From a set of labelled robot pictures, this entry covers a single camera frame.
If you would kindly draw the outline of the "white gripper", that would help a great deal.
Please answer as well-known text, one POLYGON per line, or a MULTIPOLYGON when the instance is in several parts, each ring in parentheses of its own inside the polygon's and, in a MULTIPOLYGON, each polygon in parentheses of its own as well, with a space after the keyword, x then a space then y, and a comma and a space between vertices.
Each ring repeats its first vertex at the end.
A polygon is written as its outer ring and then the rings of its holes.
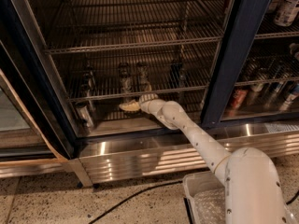
MULTIPOLYGON (((152 91, 150 82, 147 79, 142 78, 140 80, 140 90, 143 92, 152 91)), ((143 112, 148 113, 150 102, 157 98, 158 95, 155 93, 143 94, 140 96, 138 102, 136 100, 131 100, 130 102, 120 104, 119 108, 125 112, 136 112, 141 109, 143 112)))

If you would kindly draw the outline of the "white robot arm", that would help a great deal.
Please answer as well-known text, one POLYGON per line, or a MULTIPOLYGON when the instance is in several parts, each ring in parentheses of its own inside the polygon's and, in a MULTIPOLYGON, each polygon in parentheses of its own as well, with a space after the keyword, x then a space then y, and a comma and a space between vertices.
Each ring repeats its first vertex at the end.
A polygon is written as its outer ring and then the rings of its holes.
POLYGON ((278 171, 261 150, 242 147, 229 152, 200 128, 175 101, 165 101, 151 91, 138 99, 126 98, 119 108, 151 114, 170 130, 180 130, 225 187, 226 224, 298 224, 284 202, 278 171))

